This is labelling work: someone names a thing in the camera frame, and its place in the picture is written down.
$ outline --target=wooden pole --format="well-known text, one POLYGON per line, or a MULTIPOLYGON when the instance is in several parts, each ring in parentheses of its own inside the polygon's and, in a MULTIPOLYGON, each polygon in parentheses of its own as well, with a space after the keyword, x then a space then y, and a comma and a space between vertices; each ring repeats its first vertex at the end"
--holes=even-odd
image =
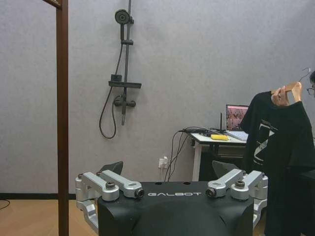
POLYGON ((56 8, 58 229, 69 236, 68 0, 43 0, 56 8))

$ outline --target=glasses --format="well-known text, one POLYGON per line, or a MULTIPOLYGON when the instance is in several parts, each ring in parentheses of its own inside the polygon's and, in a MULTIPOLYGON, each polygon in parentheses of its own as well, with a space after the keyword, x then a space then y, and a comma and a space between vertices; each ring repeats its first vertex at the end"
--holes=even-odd
POLYGON ((315 92, 314 92, 314 88, 313 87, 307 88, 306 90, 309 93, 309 95, 314 96, 315 92))

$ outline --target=laptop screen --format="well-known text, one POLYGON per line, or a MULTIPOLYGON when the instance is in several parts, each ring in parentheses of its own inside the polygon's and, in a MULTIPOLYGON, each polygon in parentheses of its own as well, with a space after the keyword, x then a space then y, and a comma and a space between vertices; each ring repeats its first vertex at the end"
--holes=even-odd
POLYGON ((240 123, 244 118, 248 106, 227 105, 226 106, 226 130, 242 131, 240 123))

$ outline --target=screw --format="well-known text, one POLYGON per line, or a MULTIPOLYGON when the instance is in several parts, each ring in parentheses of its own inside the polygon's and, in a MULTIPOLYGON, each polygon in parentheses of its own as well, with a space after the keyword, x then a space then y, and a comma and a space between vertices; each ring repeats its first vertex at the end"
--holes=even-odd
POLYGON ((107 182, 106 185, 105 185, 105 187, 106 187, 107 189, 113 189, 113 188, 115 188, 115 183, 113 183, 113 182, 107 182))
POLYGON ((139 188, 137 189, 135 192, 134 192, 134 196, 137 198, 137 199, 140 199, 144 196, 144 190, 142 188, 139 188))
POLYGON ((217 192, 216 192, 216 190, 213 189, 213 188, 208 188, 208 189, 206 190, 206 195, 207 195, 208 197, 210 197, 210 198, 215 198, 216 195, 217 195, 217 192))
POLYGON ((241 181, 241 180, 236 181, 235 182, 235 187, 237 187, 237 188, 244 188, 245 187, 244 181, 241 181))

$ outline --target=metal hook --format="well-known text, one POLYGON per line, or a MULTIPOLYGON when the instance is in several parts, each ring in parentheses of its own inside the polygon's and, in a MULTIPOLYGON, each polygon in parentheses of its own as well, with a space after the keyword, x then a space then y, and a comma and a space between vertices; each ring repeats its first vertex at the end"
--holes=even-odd
POLYGON ((303 77, 299 80, 299 82, 300 82, 302 79, 304 79, 305 77, 308 77, 308 75, 311 73, 311 69, 310 69, 309 67, 304 68, 302 71, 305 71, 305 70, 307 70, 307 69, 309 70, 308 73, 307 73, 307 75, 303 76, 303 77))

